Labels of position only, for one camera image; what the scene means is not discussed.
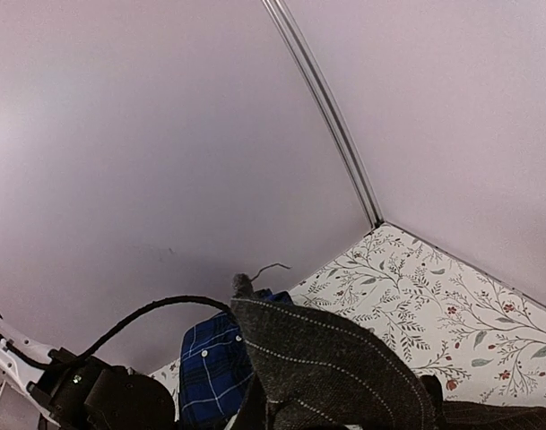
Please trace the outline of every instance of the leaf pattern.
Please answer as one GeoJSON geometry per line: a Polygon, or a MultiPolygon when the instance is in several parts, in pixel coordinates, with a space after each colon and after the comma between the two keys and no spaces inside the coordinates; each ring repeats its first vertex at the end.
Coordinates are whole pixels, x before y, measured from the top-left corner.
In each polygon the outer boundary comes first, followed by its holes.
{"type": "Polygon", "coordinates": [[[308,291],[313,275],[295,303],[373,329],[451,400],[546,405],[546,311],[494,279],[386,224],[323,271],[325,286],[308,291]]]}

